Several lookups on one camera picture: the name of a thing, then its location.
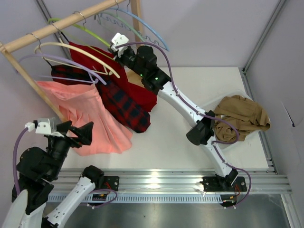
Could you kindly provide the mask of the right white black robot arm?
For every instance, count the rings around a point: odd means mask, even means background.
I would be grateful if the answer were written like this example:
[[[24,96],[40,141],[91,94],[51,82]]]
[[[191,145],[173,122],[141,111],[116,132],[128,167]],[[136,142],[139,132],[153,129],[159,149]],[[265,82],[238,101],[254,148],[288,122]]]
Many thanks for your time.
[[[189,123],[191,129],[187,139],[200,146],[214,165],[216,177],[202,181],[208,190],[232,191],[238,171],[229,165],[218,146],[213,131],[215,114],[196,106],[174,84],[172,73],[166,74],[157,66],[157,57],[150,46],[140,46],[134,51],[129,45],[111,45],[109,51],[120,65],[139,75],[144,87],[159,96],[179,112]]]

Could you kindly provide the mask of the lime green hanger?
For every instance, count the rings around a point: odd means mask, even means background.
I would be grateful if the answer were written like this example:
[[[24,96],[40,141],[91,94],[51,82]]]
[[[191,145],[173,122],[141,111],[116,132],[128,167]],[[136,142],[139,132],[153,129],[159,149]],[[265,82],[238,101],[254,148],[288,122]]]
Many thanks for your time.
[[[50,24],[51,22],[57,22],[60,21],[60,18],[49,18],[47,20],[48,24]],[[106,47],[110,47],[110,44],[104,40],[103,38],[101,38],[100,36],[98,36],[97,34],[95,34],[94,32],[86,29],[84,26],[80,26],[78,24],[72,24],[73,27],[78,28],[84,32],[86,32],[87,34],[89,34],[90,36],[94,37],[95,39],[97,39],[98,41],[102,42]]]

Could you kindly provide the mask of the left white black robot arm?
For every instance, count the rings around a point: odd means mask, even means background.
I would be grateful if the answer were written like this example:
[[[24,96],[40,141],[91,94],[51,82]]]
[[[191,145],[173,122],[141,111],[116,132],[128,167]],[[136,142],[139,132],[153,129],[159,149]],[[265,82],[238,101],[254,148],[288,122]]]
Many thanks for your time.
[[[54,212],[43,217],[48,197],[54,188],[70,148],[90,145],[93,139],[93,122],[79,128],[66,121],[54,125],[48,118],[25,124],[13,151],[12,205],[3,222],[4,228],[62,228],[82,200],[104,183],[104,172],[91,165],[86,167],[74,189]],[[26,149],[17,160],[19,142],[25,132],[35,131],[48,139],[46,150],[39,147]]]

